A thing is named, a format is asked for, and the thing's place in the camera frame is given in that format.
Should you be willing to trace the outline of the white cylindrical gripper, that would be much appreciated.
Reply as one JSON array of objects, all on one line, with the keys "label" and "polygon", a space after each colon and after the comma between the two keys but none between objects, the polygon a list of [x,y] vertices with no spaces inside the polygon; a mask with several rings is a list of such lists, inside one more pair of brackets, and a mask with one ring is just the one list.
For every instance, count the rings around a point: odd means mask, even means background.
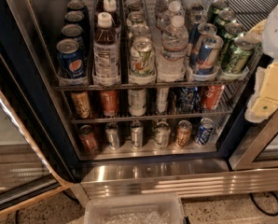
[{"label": "white cylindrical gripper", "polygon": [[[260,21],[244,36],[250,43],[262,41],[263,52],[278,59],[278,4],[266,20]],[[244,118],[253,123],[268,119],[278,109],[278,60],[256,71],[254,93],[248,101]]]}]

